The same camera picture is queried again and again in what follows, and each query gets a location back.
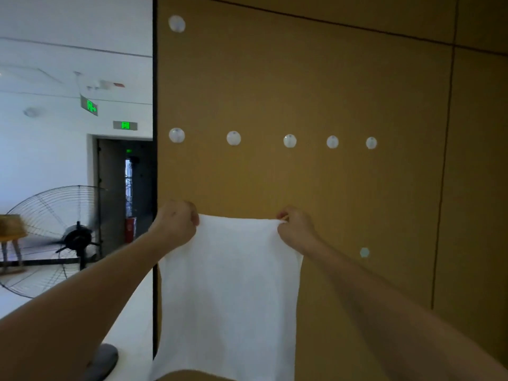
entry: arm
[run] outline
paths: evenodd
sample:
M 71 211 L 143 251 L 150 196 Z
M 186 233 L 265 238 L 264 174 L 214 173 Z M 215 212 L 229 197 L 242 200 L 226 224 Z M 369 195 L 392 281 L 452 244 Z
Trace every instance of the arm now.
M 135 242 L 5 316 L 2 379 L 78 379 L 138 284 L 164 255 L 187 243 L 198 224 L 193 204 L 171 201 Z
M 278 214 L 282 240 L 317 264 L 370 349 L 393 380 L 506 381 L 508 371 L 475 342 L 344 254 L 327 245 L 309 216 Z

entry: floor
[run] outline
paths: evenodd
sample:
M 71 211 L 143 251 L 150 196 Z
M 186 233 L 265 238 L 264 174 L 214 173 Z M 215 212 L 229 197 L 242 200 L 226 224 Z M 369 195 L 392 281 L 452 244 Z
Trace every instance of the floor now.
M 29 301 L 0 287 L 0 318 Z M 146 381 L 152 363 L 152 273 L 125 305 L 104 339 L 115 345 L 119 359 L 107 381 Z

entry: ceiling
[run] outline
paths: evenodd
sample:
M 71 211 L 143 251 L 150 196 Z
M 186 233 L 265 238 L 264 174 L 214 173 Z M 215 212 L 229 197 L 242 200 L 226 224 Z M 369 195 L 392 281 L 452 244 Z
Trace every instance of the ceiling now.
M 2 92 L 152 103 L 151 57 L 152 0 L 2 0 Z

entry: forearm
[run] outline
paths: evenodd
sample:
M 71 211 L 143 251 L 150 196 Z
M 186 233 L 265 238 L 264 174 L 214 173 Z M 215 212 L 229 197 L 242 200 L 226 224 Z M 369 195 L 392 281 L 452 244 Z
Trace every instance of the forearm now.
M 5 379 L 76 379 L 165 252 L 141 236 L 0 320 Z
M 306 255 L 331 278 L 347 313 L 396 380 L 508 380 L 477 344 L 325 243 Z

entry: hand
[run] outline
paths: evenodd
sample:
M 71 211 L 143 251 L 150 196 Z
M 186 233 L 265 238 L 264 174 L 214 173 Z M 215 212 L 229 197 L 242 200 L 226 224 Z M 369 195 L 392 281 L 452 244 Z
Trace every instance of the hand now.
M 310 216 L 304 211 L 287 206 L 277 214 L 277 219 L 288 217 L 287 223 L 281 223 L 277 228 L 280 238 L 289 247 L 303 255 L 308 255 L 321 238 L 314 229 Z
M 166 254 L 191 240 L 198 225 L 199 215 L 193 203 L 169 201 L 157 211 L 147 234 Z

